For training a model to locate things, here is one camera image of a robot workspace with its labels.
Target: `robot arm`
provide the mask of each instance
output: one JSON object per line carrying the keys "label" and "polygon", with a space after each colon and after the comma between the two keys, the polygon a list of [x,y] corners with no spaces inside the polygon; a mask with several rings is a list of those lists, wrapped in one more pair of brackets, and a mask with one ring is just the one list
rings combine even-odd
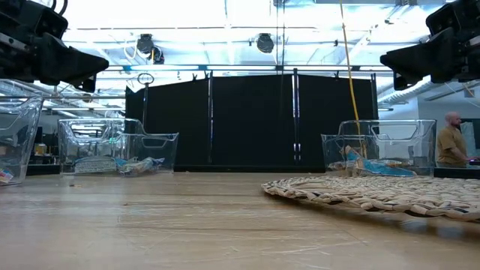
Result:
{"label": "robot arm", "polygon": [[63,44],[67,27],[68,21],[50,7],[0,0],[0,79],[79,87],[106,70],[109,62],[104,58]]}
{"label": "robot arm", "polygon": [[380,57],[394,71],[395,90],[414,86],[430,75],[432,83],[480,78],[480,3],[457,0],[426,19],[426,43],[396,49]]}

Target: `spotlight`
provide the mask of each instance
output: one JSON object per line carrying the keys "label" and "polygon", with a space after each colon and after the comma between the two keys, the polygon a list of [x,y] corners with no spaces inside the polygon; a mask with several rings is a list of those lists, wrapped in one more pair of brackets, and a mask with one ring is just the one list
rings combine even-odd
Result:
{"label": "spotlight", "polygon": [[152,40],[152,34],[141,34],[136,42],[136,48],[147,60],[152,60],[154,65],[163,65],[165,63],[164,52],[155,46]]}
{"label": "spotlight", "polygon": [[272,53],[275,44],[270,34],[260,34],[256,40],[256,48],[262,53]]}

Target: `table surface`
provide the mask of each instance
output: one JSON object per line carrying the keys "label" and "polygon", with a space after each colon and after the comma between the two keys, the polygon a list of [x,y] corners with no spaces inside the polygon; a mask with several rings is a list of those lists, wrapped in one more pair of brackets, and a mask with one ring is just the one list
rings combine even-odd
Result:
{"label": "table surface", "polygon": [[480,224],[261,191],[290,176],[27,178],[0,187],[0,269],[479,269]]}

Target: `hanging wire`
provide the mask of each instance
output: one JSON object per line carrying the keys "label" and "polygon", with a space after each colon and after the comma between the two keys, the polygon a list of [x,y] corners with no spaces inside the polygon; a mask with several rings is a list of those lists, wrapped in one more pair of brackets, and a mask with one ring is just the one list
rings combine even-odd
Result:
{"label": "hanging wire", "polygon": [[[457,93],[448,83],[445,82],[445,85],[446,85],[446,86],[448,87],[448,89],[450,89],[454,94]],[[464,87],[472,96],[474,96],[473,92],[468,88],[468,86],[463,85],[463,87]],[[472,101],[470,101],[470,100],[468,100],[468,99],[466,99],[466,102],[472,104],[473,106],[475,106],[475,107],[477,107],[477,108],[480,108],[479,105],[473,103]]]}
{"label": "hanging wire", "polygon": [[125,39],[125,42],[124,42],[124,46],[123,46],[123,53],[125,54],[125,56],[130,59],[130,60],[133,60],[135,59],[135,57],[137,57],[137,44],[138,44],[138,40],[135,42],[135,46],[132,47],[133,49],[133,56],[132,55],[129,55],[128,52],[127,52],[127,40]]}
{"label": "hanging wire", "polygon": [[67,7],[68,7],[68,0],[63,0],[63,6],[61,7],[61,10],[60,12],[58,12],[58,14],[62,16],[65,13],[65,11],[67,11]]}
{"label": "hanging wire", "polygon": [[[282,33],[282,63],[281,63],[281,67],[282,67],[282,74],[280,76],[280,113],[279,115],[281,116],[284,112],[284,74],[285,74],[285,1],[283,1],[283,4],[282,4],[282,28],[283,28],[283,33]],[[278,15],[277,15],[277,32],[278,32]]]}
{"label": "hanging wire", "polygon": [[358,132],[360,132],[359,112],[357,111],[357,103],[356,103],[356,99],[355,99],[355,92],[353,91],[353,78],[352,78],[352,70],[350,68],[350,56],[349,56],[349,53],[348,53],[347,31],[345,30],[344,5],[343,5],[342,0],[340,0],[340,13],[341,13],[341,16],[342,16],[342,30],[343,30],[343,40],[344,40],[344,43],[345,43],[346,66],[348,68],[348,80],[349,80],[349,87],[350,87],[350,97],[352,98],[353,111],[355,113],[355,120],[357,121],[357,125],[358,125]]}
{"label": "hanging wire", "polygon": [[[353,91],[353,78],[352,78],[352,70],[350,66],[350,56],[348,52],[348,39],[347,39],[347,30],[345,29],[345,16],[344,16],[344,4],[342,0],[340,0],[340,14],[342,16],[342,31],[343,31],[343,41],[345,43],[345,56],[346,56],[346,67],[348,68],[348,80],[349,80],[349,88],[350,88],[350,97],[352,98],[352,105],[353,105],[353,112],[355,113],[355,121],[357,125],[358,135],[362,135],[360,130],[360,122],[359,122],[359,112],[357,110],[357,103],[355,99],[355,92]],[[361,155],[364,158],[367,158],[367,146],[365,142],[360,140],[361,146]]]}

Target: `metal pole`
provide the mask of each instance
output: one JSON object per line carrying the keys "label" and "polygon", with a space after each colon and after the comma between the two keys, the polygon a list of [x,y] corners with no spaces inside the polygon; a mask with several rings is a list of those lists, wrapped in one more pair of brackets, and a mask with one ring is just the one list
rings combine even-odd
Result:
{"label": "metal pole", "polygon": [[293,124],[295,129],[295,163],[300,164],[300,108],[299,108],[299,70],[293,69]]}
{"label": "metal pole", "polygon": [[213,147],[213,71],[210,71],[208,78],[208,164],[212,164],[212,147]]}
{"label": "metal pole", "polygon": [[142,123],[143,123],[143,128],[146,130],[146,124],[147,124],[147,106],[149,104],[149,85],[150,83],[145,84],[145,91],[143,92],[143,118],[142,118]]}
{"label": "metal pole", "polygon": [[149,103],[149,86],[155,81],[155,78],[150,73],[141,73],[136,80],[138,83],[141,83],[145,86],[145,91],[143,92],[143,130],[149,132],[147,129],[147,105]]}

